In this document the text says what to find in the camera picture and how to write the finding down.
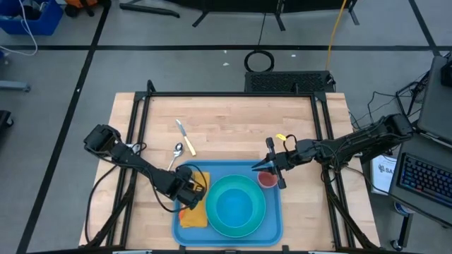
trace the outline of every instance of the orange cloth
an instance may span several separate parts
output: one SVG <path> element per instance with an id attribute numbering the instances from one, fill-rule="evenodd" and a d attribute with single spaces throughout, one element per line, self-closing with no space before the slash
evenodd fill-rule
<path id="1" fill-rule="evenodd" d="M 195 209 L 185 209 L 179 212 L 179 220 L 181 223 L 181 226 L 183 228 L 188 227 L 207 227 L 207 214 L 206 214 L 206 198 L 207 198 L 207 191 L 208 187 L 210 185 L 210 174 L 208 172 L 203 172 L 204 177 L 206 178 L 207 186 L 204 186 L 204 179 L 201 173 L 194 172 L 194 179 L 196 182 L 200 183 L 202 186 L 207 188 L 206 194 L 204 195 L 204 198 L 198 202 Z"/>

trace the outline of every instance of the wooden table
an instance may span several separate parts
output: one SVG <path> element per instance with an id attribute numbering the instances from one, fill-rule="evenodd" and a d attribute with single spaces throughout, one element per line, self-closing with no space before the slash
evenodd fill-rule
<path id="1" fill-rule="evenodd" d="M 335 138 L 352 132 L 344 94 L 327 94 L 328 108 Z M 125 138 L 129 126 L 133 93 L 118 93 L 114 101 L 109 125 Z M 141 108 L 134 137 L 138 136 Z M 318 103 L 323 137 L 326 137 L 321 106 Z M 166 169 L 172 159 L 174 145 L 183 142 L 176 126 L 178 118 L 184 125 L 197 155 L 194 159 L 262 159 L 267 153 L 265 139 L 276 133 L 294 134 L 298 140 L 316 138 L 309 98 L 302 97 L 152 97 L 144 142 L 148 148 L 142 157 L 158 168 Z M 275 139 L 276 151 L 283 150 L 282 141 Z M 175 166 L 193 159 L 190 152 L 176 160 Z M 358 159 L 350 166 L 361 170 Z M 96 180 L 111 164 L 100 162 Z M 333 250 L 330 217 L 324 184 L 320 179 L 321 166 L 316 162 L 283 172 L 287 188 L 281 191 L 284 233 L 280 242 L 267 248 L 281 250 Z M 108 176 L 93 196 L 89 232 L 92 238 L 112 211 L 119 170 Z M 369 239 L 379 246 L 374 216 L 364 179 L 353 171 L 343 170 L 343 182 L 350 214 Z M 162 198 L 164 204 L 172 202 Z M 139 176 L 127 240 L 128 249 L 178 249 L 172 237 L 172 216 L 156 202 L 149 180 Z M 346 246 L 342 217 L 338 214 L 340 235 Z M 118 221 L 115 243 L 123 219 Z"/>

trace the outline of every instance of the red cup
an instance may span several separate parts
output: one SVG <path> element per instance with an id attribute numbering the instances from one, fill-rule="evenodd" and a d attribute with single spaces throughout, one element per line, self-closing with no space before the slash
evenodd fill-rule
<path id="1" fill-rule="evenodd" d="M 272 188 L 278 183 L 278 177 L 271 173 L 260 171 L 257 174 L 257 181 L 262 188 Z"/>

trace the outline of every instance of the blue tray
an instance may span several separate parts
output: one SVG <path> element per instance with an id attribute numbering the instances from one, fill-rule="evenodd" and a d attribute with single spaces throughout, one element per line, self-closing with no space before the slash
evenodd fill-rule
<path id="1" fill-rule="evenodd" d="M 248 176 L 257 183 L 257 172 L 251 166 L 259 161 L 254 160 L 189 160 L 185 164 L 195 164 L 201 171 L 210 173 L 210 186 L 223 176 L 239 174 Z M 179 223 L 178 214 L 174 214 L 172 235 L 182 246 L 272 246 L 283 236 L 283 216 L 281 213 L 281 196 L 278 187 L 262 189 L 266 198 L 266 215 L 262 224 L 252 234 L 241 238 L 230 238 L 218 233 L 211 225 L 206 228 L 183 229 Z"/>

